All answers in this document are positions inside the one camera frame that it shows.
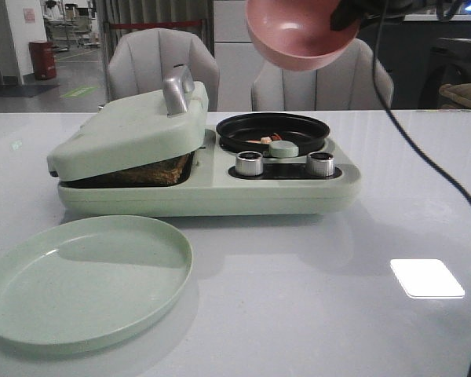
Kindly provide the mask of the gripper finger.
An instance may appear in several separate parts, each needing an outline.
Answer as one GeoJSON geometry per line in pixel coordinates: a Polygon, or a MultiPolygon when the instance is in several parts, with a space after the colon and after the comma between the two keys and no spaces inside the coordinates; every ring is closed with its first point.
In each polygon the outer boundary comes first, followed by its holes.
{"type": "Polygon", "coordinates": [[[363,20],[369,10],[369,1],[340,0],[330,15],[330,29],[343,31],[355,22],[363,20]]]}

